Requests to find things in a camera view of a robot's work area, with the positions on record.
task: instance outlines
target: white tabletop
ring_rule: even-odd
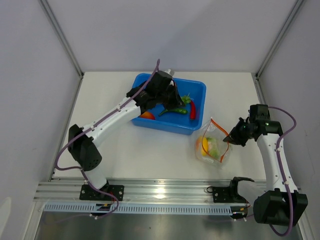
[[[118,104],[140,72],[86,72],[70,126],[91,123]],[[237,72],[176,72],[174,77],[205,83],[203,123],[210,116],[227,132],[239,117],[247,117],[250,105],[259,103],[252,75]],[[128,122],[114,131],[101,146],[101,165],[106,178],[222,180],[249,177],[265,180],[265,169],[254,140],[245,147],[232,146],[223,169],[197,160],[193,136],[134,126]],[[59,166],[78,163],[68,151]],[[55,171],[55,177],[80,177],[78,170]]]

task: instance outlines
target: white wall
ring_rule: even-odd
[[[320,1],[307,0],[288,35],[262,74],[269,105],[288,110],[297,128],[284,140],[291,174],[307,194],[306,209],[320,239]],[[292,122],[276,114],[287,130]]]
[[[49,171],[79,78],[37,0],[0,2],[0,203],[19,240]]]
[[[84,71],[256,72],[296,0],[49,0]]]

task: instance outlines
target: green chili pepper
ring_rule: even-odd
[[[161,116],[162,114],[165,114],[165,113],[177,113],[177,114],[186,115],[188,113],[188,111],[184,108],[174,108],[171,110],[165,109],[162,112],[160,112],[159,116]]]

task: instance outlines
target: black clamp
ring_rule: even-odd
[[[268,105],[255,104],[250,106],[249,117],[246,120],[240,117],[239,122],[223,141],[244,147],[249,139],[257,141],[261,135],[267,134],[281,136],[281,124],[270,119]]]
[[[235,176],[229,186],[212,186],[214,203],[245,204],[247,200],[238,194],[238,183],[240,181],[254,182],[251,178]]]
[[[136,105],[141,109],[141,114],[153,109],[157,104],[162,104],[168,110],[185,106],[179,95],[177,85],[175,83],[172,85],[172,81],[172,76],[164,71],[157,71],[154,74],[145,89],[134,98]],[[131,98],[144,83],[132,88],[126,93],[126,97]]]
[[[107,181],[106,184],[100,188],[102,192],[111,194],[115,196],[120,202],[123,200],[125,193],[125,186],[123,185],[110,185]],[[115,199],[111,196],[102,194],[93,190],[88,184],[84,184],[81,187],[81,192],[79,196],[80,200],[89,201],[114,201]]]
[[[69,129],[68,141],[71,141],[82,132],[83,128],[74,124]],[[95,169],[102,161],[102,156],[96,145],[93,143],[93,139],[88,137],[86,134],[71,143],[68,147],[68,151],[85,172]]]
[[[298,223],[301,215],[308,205],[307,195],[291,192],[293,202],[293,223]],[[290,223],[290,204],[287,192],[281,192],[278,188],[269,190],[259,196],[253,204],[254,219],[259,224],[272,224],[288,226]]]

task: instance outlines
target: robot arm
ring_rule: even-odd
[[[295,226],[308,205],[305,194],[298,193],[286,160],[281,125],[270,119],[267,105],[250,106],[249,117],[239,118],[238,124],[223,140],[234,145],[246,145],[254,139],[260,149],[266,176],[266,192],[255,185],[252,179],[235,177],[230,183],[230,193],[243,197],[253,205],[257,223],[288,226],[290,222],[289,188],[293,202],[293,223]]]
[[[158,70],[142,91],[140,88],[144,83],[132,88],[126,97],[103,117],[83,127],[76,124],[70,127],[69,141],[88,131],[75,140],[68,147],[68,151],[80,164],[86,177],[96,189],[101,189],[107,184],[107,179],[100,166],[102,156],[98,147],[113,130],[154,108],[157,104],[163,104],[168,110],[184,106],[171,74],[173,73],[170,70]]]

